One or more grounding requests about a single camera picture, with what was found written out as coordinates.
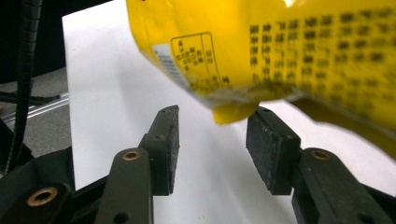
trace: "barcode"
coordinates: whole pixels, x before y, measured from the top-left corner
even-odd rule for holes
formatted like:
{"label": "barcode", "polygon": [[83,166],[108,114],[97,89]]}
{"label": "barcode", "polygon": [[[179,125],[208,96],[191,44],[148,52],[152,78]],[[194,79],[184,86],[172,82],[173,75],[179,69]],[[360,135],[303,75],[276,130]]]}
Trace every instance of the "barcode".
{"label": "barcode", "polygon": [[188,89],[189,85],[177,69],[177,66],[172,58],[169,45],[154,45],[152,46],[152,49],[154,50],[157,59],[160,61],[160,64],[163,66],[166,74],[168,74],[170,78],[172,78],[180,87]]}

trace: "yellow plastic bag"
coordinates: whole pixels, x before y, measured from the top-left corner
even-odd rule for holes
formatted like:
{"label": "yellow plastic bag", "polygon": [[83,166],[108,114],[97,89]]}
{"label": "yellow plastic bag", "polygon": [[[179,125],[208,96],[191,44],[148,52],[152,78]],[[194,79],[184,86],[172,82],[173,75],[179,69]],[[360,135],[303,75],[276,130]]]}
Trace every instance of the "yellow plastic bag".
{"label": "yellow plastic bag", "polygon": [[127,7],[141,52],[217,123],[284,98],[396,158],[396,1],[127,0]]}

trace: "brass insert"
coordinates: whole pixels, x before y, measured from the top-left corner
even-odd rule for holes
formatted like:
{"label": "brass insert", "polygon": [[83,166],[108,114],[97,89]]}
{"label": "brass insert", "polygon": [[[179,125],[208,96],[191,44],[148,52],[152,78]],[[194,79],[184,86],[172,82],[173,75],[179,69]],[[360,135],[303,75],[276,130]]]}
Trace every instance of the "brass insert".
{"label": "brass insert", "polygon": [[140,152],[138,151],[129,151],[122,155],[122,158],[126,161],[134,161],[140,157]]}
{"label": "brass insert", "polygon": [[313,150],[311,155],[321,161],[328,161],[332,157],[329,153],[323,150]]}
{"label": "brass insert", "polygon": [[56,188],[44,188],[36,191],[27,200],[27,204],[32,207],[49,203],[56,197],[58,190]]}

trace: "white background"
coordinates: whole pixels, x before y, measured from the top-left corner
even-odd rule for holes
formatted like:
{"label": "white background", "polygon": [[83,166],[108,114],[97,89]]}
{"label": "white background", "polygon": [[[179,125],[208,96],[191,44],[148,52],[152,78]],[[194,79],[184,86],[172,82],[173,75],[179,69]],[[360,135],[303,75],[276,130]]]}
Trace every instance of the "white background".
{"label": "white background", "polygon": [[[76,187],[107,175],[137,147],[156,113],[179,105],[174,194],[154,198],[157,224],[295,223],[290,197],[274,197],[245,149],[246,121],[219,126],[211,112],[138,52],[124,1],[64,17]],[[262,104],[302,138],[337,154],[360,182],[395,195],[396,164],[354,134],[317,124],[284,102]]]}

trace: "screw hole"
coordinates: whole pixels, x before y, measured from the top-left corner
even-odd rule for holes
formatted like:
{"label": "screw hole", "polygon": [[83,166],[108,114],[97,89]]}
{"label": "screw hole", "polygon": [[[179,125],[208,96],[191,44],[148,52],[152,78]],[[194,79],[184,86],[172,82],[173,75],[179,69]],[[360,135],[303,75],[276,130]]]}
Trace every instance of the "screw hole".
{"label": "screw hole", "polygon": [[113,222],[116,224],[122,224],[129,220],[129,215],[127,213],[118,213],[114,216]]}
{"label": "screw hole", "polygon": [[140,157],[140,153],[137,151],[129,151],[123,154],[122,158],[126,161],[133,161]]}
{"label": "screw hole", "polygon": [[374,220],[372,217],[367,216],[363,213],[358,213],[358,219],[362,222],[362,223],[367,223],[367,224],[374,224]]}
{"label": "screw hole", "polygon": [[322,150],[314,150],[311,152],[312,156],[321,161],[328,161],[330,159],[330,155]]}
{"label": "screw hole", "polygon": [[29,206],[35,207],[49,203],[56,197],[58,190],[56,188],[45,188],[36,191],[27,200]]}

